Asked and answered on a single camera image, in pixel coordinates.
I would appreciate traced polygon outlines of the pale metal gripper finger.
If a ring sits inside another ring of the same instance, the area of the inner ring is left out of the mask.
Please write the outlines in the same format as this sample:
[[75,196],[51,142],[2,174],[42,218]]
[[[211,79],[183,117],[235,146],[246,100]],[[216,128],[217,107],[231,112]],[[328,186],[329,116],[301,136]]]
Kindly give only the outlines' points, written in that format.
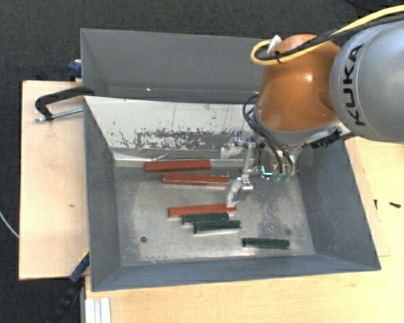
[[234,200],[243,201],[254,190],[254,186],[250,178],[239,177],[236,179],[236,188],[234,189]]
[[239,201],[239,194],[242,188],[242,178],[237,177],[230,186],[230,189],[226,195],[226,206],[233,207]]

